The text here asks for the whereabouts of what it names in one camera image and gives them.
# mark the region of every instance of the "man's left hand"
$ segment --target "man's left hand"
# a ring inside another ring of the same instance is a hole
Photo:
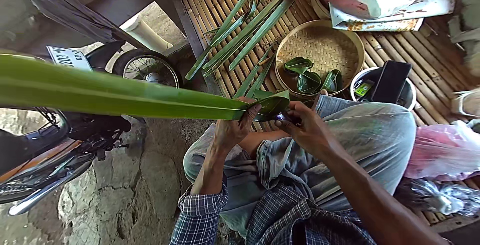
[[[240,98],[240,100],[248,101],[246,98]],[[232,150],[236,144],[240,143],[250,132],[252,121],[260,109],[260,104],[250,107],[239,121],[218,120],[212,147],[228,154],[230,150]]]

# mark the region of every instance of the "small green label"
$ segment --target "small green label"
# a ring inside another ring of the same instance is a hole
[[[360,97],[363,97],[367,92],[372,88],[372,85],[369,83],[362,83],[360,87],[355,89],[354,93]]]

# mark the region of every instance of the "white pipe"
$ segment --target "white pipe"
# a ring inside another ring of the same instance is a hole
[[[173,46],[160,37],[141,17],[140,13],[132,16],[120,25],[120,28],[153,51],[162,53]]]

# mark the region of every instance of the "motorcycle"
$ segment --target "motorcycle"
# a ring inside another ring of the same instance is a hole
[[[107,63],[124,44],[124,41],[107,43],[86,55],[60,47],[47,46],[47,49],[55,64],[107,73]],[[181,87],[182,81],[165,56],[146,49],[124,52],[115,61],[112,73],[177,88]],[[48,193],[84,173],[95,158],[104,160],[106,151],[129,146],[122,144],[120,136],[130,131],[132,125],[121,116],[66,112],[46,107],[2,108],[35,113],[47,121],[25,134],[0,129],[0,204],[20,200],[9,209],[9,215],[29,211]]]

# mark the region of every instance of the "lap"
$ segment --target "lap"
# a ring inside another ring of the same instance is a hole
[[[327,96],[320,97],[315,109],[355,161],[393,193],[413,147],[415,123],[411,113],[393,104],[358,103]],[[184,157],[185,174],[191,182],[200,171],[213,140],[214,126]],[[237,145],[225,161],[224,172],[229,200],[222,214],[227,216],[227,223],[237,219],[234,225],[228,223],[237,231],[236,224],[246,224],[253,209],[251,205],[255,206],[264,191],[275,186],[280,177],[296,184],[300,193],[326,210],[350,207],[328,168],[305,153],[291,138],[264,141],[257,150],[256,161],[250,160]],[[250,213],[243,213],[247,217],[239,221],[243,208]]]

